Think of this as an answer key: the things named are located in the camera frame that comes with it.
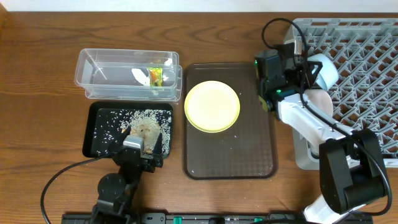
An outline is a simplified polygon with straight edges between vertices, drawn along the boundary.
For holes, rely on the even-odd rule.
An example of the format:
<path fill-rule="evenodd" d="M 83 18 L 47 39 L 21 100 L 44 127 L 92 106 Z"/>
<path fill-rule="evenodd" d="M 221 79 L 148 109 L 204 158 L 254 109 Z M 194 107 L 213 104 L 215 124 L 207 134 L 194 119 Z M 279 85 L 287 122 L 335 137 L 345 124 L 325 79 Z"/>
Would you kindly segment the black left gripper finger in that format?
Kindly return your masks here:
<path fill-rule="evenodd" d="M 116 136 L 108 147 L 108 152 L 110 155 L 119 153 L 123 148 L 123 141 L 130 135 L 131 127 L 125 129 L 122 133 Z"/>
<path fill-rule="evenodd" d="M 152 150 L 153 155 L 162 156 L 162 133 L 159 133 L 157 140 L 155 142 L 154 148 Z"/>

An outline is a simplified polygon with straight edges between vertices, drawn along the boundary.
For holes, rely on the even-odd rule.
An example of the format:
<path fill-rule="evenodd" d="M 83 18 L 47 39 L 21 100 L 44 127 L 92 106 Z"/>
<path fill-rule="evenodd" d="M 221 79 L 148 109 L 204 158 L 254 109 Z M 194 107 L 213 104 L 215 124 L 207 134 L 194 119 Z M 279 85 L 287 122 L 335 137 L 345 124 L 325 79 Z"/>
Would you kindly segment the light blue bowl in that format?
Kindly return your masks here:
<path fill-rule="evenodd" d="M 308 58 L 308 61 L 318 61 L 323 64 L 317 76 L 316 84 L 325 91 L 328 91 L 338 81 L 338 71 L 333 62 L 323 54 L 316 54 Z"/>

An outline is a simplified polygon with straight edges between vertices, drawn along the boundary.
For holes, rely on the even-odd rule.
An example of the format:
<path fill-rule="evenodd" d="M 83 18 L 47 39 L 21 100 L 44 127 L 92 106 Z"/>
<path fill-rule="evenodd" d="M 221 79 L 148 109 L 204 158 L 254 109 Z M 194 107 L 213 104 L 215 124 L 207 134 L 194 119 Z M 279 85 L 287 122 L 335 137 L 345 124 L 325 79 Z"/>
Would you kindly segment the pink bowl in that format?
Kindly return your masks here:
<path fill-rule="evenodd" d="M 306 90 L 308 99 L 328 116 L 333 116 L 333 104 L 329 94 L 322 89 Z"/>

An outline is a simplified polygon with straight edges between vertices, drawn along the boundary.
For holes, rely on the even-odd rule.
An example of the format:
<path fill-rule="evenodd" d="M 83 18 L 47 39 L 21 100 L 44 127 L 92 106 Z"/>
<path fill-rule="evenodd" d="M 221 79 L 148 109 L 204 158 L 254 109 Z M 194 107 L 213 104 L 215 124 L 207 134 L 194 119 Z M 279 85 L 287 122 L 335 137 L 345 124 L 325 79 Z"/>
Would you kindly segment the yellow plate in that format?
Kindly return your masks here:
<path fill-rule="evenodd" d="M 219 81 L 195 85 L 185 97 L 184 112 L 189 123 L 206 133 L 219 133 L 232 127 L 240 114 L 237 93 Z"/>

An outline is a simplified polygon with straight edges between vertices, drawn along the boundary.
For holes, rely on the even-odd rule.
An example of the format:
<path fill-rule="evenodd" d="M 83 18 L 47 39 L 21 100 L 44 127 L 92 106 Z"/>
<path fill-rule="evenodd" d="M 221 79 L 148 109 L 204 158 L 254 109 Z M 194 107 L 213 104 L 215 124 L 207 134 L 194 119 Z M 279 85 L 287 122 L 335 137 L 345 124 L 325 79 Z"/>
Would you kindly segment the green pandan cake wrapper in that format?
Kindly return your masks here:
<path fill-rule="evenodd" d="M 148 68 L 150 76 L 150 86 L 162 86 L 163 84 L 163 69 L 160 67 Z"/>

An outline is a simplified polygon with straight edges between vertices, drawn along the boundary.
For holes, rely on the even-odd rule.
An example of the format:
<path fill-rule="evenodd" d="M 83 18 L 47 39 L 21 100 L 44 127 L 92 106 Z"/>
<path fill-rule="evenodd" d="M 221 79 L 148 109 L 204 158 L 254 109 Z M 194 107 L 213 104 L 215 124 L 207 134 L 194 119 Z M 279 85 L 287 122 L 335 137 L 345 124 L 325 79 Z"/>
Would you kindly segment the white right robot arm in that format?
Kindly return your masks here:
<path fill-rule="evenodd" d="M 303 215 L 307 223 L 338 223 L 383 197 L 389 211 L 392 190 L 378 138 L 370 129 L 354 130 L 312 103 L 313 84 L 329 90 L 338 80 L 333 62 L 323 54 L 296 54 L 294 43 L 276 45 L 254 57 L 259 100 L 265 111 L 299 132 L 319 160 L 321 196 Z"/>

